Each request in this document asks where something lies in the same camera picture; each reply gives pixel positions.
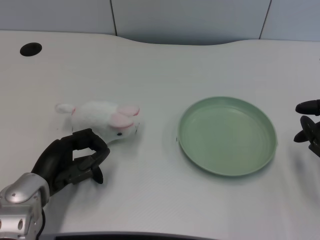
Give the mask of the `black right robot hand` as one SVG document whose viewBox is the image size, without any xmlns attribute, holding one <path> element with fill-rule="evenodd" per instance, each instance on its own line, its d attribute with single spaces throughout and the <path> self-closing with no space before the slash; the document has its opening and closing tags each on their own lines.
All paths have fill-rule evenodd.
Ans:
<svg viewBox="0 0 320 240">
<path fill-rule="evenodd" d="M 295 111 L 299 114 L 302 114 L 300 118 L 300 124 L 302 130 L 298 132 L 293 141 L 296 143 L 309 142 L 308 148 L 320 156 L 320 123 L 315 123 L 307 115 L 320 115 L 320 100 L 310 100 L 299 103 L 295 107 Z"/>
</svg>

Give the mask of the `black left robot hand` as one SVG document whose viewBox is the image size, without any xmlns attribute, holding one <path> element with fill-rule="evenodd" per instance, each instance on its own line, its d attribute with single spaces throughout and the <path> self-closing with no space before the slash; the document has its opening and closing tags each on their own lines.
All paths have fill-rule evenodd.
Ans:
<svg viewBox="0 0 320 240">
<path fill-rule="evenodd" d="M 99 165 L 109 154 L 107 144 L 88 128 L 53 141 L 31 172 L 46 180 L 53 196 L 67 185 L 87 179 L 102 184 L 104 177 Z"/>
</svg>

